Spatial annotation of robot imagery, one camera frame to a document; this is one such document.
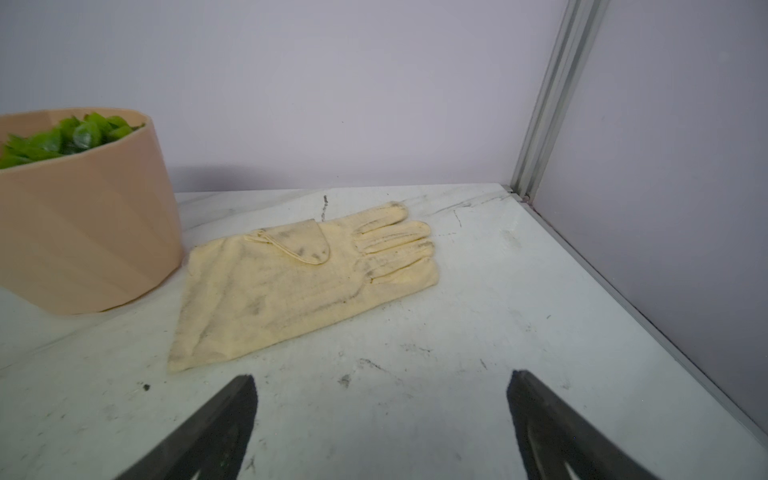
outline green leaf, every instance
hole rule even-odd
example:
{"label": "green leaf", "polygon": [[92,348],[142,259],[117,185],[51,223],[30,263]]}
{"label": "green leaf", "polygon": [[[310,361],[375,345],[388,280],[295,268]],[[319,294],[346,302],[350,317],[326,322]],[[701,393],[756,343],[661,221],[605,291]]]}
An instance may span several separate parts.
{"label": "green leaf", "polygon": [[26,138],[14,134],[10,134],[8,136],[8,141],[5,142],[6,148],[10,149],[14,154],[21,156],[25,156],[24,151],[27,149],[28,145],[29,142],[27,142]]}
{"label": "green leaf", "polygon": [[0,169],[15,167],[16,165],[29,163],[28,158],[17,157],[16,155],[3,155],[0,157]]}
{"label": "green leaf", "polygon": [[41,148],[46,151],[58,152],[61,150],[61,130],[54,128],[32,135],[29,138],[29,146]]}
{"label": "green leaf", "polygon": [[109,124],[106,118],[102,117],[100,114],[96,112],[85,115],[85,121],[91,122],[92,124],[96,124],[96,126],[98,126],[98,129],[101,130],[101,134],[106,134],[113,128]]}
{"label": "green leaf", "polygon": [[101,145],[101,129],[93,122],[85,121],[75,128],[72,143],[82,150]]}
{"label": "green leaf", "polygon": [[63,144],[72,141],[72,134],[79,124],[80,121],[74,115],[58,122],[58,129],[61,130],[61,140]]}
{"label": "green leaf", "polygon": [[114,128],[125,127],[128,125],[128,122],[126,122],[125,119],[120,115],[112,115],[111,117],[107,117],[107,121]]}
{"label": "green leaf", "polygon": [[80,148],[77,148],[75,144],[69,141],[64,143],[61,146],[60,152],[62,155],[72,155],[72,154],[79,154],[80,152],[82,152],[82,150]]}
{"label": "green leaf", "polygon": [[50,158],[62,157],[57,151],[47,151],[44,148],[28,146],[25,152],[31,161],[48,160]]}
{"label": "green leaf", "polygon": [[132,134],[134,132],[134,129],[131,128],[130,125],[126,124],[123,125],[120,128],[115,128],[113,131],[109,132],[107,134],[107,141],[116,141],[120,140],[122,137]]}

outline white table surface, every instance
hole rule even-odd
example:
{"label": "white table surface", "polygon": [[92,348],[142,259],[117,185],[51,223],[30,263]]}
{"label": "white table surface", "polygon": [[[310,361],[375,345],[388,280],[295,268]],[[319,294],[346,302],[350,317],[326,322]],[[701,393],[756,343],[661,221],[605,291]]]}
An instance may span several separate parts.
{"label": "white table surface", "polygon": [[185,247],[321,220],[323,197],[328,219],[404,201],[432,227],[440,283],[173,375],[183,267],[94,315],[1,291],[0,478],[112,478],[241,373],[259,409],[240,478],[525,478],[513,369],[661,478],[768,477],[757,440],[497,184],[178,194]]}

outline white wall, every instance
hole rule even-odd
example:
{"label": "white wall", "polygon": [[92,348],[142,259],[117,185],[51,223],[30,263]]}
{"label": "white wall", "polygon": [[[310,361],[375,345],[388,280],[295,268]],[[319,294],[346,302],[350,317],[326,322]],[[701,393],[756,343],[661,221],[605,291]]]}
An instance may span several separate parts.
{"label": "white wall", "polygon": [[611,0],[534,199],[768,431],[768,2]]}
{"label": "white wall", "polygon": [[174,187],[506,183],[566,0],[2,0],[0,113],[135,108]]}

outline flower pot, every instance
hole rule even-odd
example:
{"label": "flower pot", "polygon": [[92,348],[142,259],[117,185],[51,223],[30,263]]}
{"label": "flower pot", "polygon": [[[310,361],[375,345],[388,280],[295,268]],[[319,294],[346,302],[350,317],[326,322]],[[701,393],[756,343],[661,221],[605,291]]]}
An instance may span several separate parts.
{"label": "flower pot", "polygon": [[110,144],[0,170],[0,285],[51,313],[100,312],[181,263],[176,200],[152,120],[117,108],[0,116],[0,140],[96,111],[146,126]]}

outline glove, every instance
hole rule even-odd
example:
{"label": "glove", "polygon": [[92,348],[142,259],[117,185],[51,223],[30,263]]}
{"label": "glove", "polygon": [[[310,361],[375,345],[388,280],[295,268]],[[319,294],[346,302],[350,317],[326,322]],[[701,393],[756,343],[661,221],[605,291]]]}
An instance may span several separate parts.
{"label": "glove", "polygon": [[407,216],[392,202],[195,248],[168,369],[235,359],[435,285],[429,226]]}

